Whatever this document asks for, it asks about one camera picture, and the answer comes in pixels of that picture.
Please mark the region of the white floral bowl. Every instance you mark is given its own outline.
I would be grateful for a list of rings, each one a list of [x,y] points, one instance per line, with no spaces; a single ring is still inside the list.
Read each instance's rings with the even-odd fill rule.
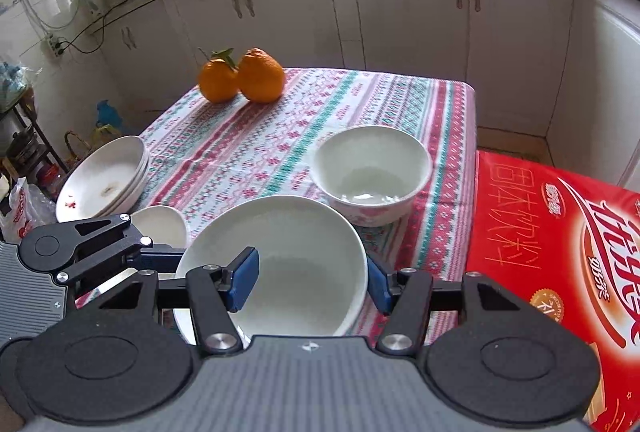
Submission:
[[[387,126],[355,126],[314,151],[310,175],[329,206],[352,224],[380,227],[407,215],[433,173],[413,136]]]
[[[172,248],[186,248],[190,244],[189,226],[182,214],[173,207],[146,207],[134,212],[131,222],[154,244],[168,244]]]

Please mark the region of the white plate with stain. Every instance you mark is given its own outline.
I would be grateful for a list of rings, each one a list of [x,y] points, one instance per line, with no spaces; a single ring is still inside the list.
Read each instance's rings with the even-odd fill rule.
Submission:
[[[137,135],[103,145],[76,166],[58,194],[55,217],[60,223],[95,218],[114,206],[146,163],[146,148]]]

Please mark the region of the white kitchen cabinets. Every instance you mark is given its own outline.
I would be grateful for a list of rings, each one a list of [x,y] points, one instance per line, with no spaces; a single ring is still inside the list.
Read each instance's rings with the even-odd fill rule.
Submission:
[[[144,128],[225,48],[463,81],[482,128],[542,137],[559,168],[639,186],[639,0],[140,0],[102,52]]]

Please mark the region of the red white plastic bag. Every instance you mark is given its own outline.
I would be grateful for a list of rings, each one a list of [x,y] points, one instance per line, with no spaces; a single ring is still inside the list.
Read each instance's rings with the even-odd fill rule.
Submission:
[[[27,178],[19,178],[9,193],[9,212],[1,215],[3,240],[19,244],[34,228],[55,222],[55,203]]]

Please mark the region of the blue jug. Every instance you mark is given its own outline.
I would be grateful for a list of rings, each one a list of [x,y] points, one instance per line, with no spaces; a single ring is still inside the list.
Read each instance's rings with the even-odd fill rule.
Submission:
[[[118,132],[122,130],[122,117],[117,109],[110,105],[108,100],[100,100],[96,104],[96,112],[98,113],[98,118],[96,118],[97,128],[101,129],[107,126]]]

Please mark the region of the red drink carton box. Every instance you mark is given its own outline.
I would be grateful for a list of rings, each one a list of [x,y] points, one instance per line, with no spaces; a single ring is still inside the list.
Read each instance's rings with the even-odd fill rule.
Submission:
[[[574,332],[601,380],[597,431],[639,425],[639,195],[575,173],[478,152],[466,267]]]

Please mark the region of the orange with leaf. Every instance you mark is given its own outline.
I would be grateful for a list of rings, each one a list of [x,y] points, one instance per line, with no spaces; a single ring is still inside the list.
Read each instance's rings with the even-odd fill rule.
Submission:
[[[232,58],[232,48],[207,55],[207,62],[198,75],[198,89],[212,104],[234,100],[240,89],[236,76],[238,67]]]

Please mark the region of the bumpy orange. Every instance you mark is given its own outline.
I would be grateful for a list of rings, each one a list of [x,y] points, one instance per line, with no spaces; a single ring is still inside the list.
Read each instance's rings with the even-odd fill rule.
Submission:
[[[253,103],[270,104],[283,94],[286,75],[282,66],[260,48],[251,48],[238,66],[238,88]]]

